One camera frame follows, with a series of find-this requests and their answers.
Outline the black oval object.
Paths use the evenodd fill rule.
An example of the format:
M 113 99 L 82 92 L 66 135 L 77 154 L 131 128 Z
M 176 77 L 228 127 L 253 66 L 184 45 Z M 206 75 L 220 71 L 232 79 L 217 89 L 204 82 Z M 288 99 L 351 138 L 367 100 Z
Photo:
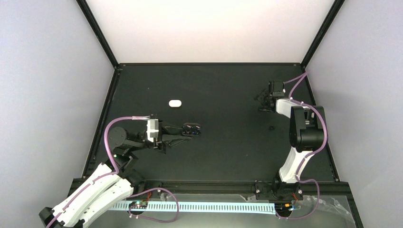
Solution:
M 200 136 L 201 129 L 202 127 L 198 123 L 185 123 L 182 126 L 182 135 L 188 137 Z

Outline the white earbud charging case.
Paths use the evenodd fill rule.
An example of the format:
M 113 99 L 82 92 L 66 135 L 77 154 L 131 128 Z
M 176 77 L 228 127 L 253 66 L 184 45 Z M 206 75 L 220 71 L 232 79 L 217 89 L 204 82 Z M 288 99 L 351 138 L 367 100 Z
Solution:
M 179 108 L 182 106 L 181 100 L 170 100 L 168 105 L 172 108 Z

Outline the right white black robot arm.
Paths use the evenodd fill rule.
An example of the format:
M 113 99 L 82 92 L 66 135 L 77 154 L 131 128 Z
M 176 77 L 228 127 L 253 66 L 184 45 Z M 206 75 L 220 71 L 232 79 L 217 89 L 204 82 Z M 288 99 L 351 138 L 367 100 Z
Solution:
M 276 112 L 289 118 L 291 148 L 270 189 L 274 198 L 285 200 L 298 191 L 300 176 L 307 163 L 327 143 L 325 110 L 322 106 L 287 98 L 285 84 L 279 80 L 270 81 L 268 88 L 255 99 L 260 102 L 261 111 Z

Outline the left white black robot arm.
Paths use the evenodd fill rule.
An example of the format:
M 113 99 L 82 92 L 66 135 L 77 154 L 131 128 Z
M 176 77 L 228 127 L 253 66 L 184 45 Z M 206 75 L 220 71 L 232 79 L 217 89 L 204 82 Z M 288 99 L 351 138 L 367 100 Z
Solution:
M 123 120 L 146 121 L 147 129 L 138 134 L 129 133 L 112 125 Z M 108 160 L 100 163 L 94 172 L 63 202 L 53 208 L 45 207 L 39 218 L 47 228 L 87 228 L 116 203 L 138 197 L 162 188 L 145 188 L 145 179 L 135 169 L 138 158 L 135 151 L 166 148 L 189 141 L 201 134 L 197 123 L 172 126 L 150 116 L 126 116 L 112 120 L 104 131 L 104 145 Z

